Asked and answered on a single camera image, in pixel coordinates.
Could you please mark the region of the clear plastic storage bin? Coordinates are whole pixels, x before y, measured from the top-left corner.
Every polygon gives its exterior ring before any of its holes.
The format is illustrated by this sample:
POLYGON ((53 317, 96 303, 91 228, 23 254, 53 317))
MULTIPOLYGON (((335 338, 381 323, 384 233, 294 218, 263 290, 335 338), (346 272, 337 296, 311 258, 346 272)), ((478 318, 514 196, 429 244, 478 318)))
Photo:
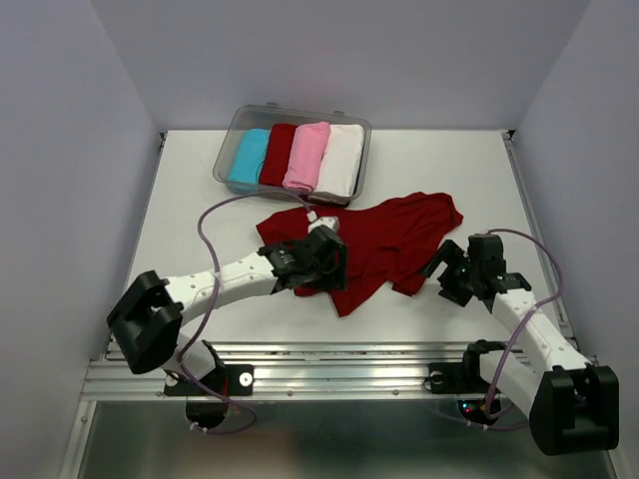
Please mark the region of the clear plastic storage bin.
POLYGON ((371 126, 343 113, 243 106, 230 123, 213 176, 238 195, 297 194, 349 205, 363 190, 371 126))

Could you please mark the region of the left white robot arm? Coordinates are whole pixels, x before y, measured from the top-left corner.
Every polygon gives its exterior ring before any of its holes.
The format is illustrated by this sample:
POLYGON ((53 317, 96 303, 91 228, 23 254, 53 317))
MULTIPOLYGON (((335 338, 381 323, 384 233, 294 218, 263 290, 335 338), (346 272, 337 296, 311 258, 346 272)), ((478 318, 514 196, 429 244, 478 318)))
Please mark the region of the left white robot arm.
POLYGON ((107 316, 130 371, 162 369, 205 394, 251 395, 252 368, 224 365, 208 341, 186 336, 183 326, 217 308, 287 289, 345 289, 347 246, 337 230, 337 218, 321 217, 305 238, 263 246, 218 270, 139 274, 107 316))

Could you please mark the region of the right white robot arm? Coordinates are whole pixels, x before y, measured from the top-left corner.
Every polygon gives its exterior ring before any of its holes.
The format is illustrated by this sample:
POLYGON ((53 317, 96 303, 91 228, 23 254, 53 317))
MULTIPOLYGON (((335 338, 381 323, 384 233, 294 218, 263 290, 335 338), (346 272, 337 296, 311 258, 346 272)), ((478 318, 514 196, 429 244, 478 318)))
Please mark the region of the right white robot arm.
POLYGON ((433 394, 476 394, 459 401, 465 421, 485 429, 501 413, 505 395, 527 418, 532 438, 548 456, 613 450, 619 444, 619 381, 608 366, 580 353, 543 312, 530 283, 510 272, 501 232, 473 235, 468 247, 448 239, 422 268, 437 268, 439 295, 459 306, 472 299, 509 332, 506 342, 479 339, 458 362, 432 363, 424 380, 433 394))

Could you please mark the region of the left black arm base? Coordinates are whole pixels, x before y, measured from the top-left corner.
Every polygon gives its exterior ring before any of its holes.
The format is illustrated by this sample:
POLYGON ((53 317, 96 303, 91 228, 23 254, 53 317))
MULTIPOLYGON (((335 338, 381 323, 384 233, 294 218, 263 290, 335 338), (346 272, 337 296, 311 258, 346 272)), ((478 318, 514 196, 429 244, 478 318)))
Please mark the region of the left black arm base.
MULTIPOLYGON (((250 364, 227 364, 218 366, 201 382, 218 394, 232 397, 245 397, 253 394, 255 369, 250 364)), ((165 381, 164 394, 169 397, 204 396, 199 386, 189 379, 179 378, 174 381, 168 377, 165 381)))

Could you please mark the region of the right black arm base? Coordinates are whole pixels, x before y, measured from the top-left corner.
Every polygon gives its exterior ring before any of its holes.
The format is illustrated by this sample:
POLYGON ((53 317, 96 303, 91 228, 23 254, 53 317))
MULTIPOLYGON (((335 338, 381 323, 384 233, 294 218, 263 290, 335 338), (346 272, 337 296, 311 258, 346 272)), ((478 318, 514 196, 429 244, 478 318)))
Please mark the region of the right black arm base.
POLYGON ((423 384, 433 394, 486 393, 489 383, 480 376, 480 356, 504 349, 503 342, 477 340, 466 347, 461 359, 456 362, 430 363, 423 384))

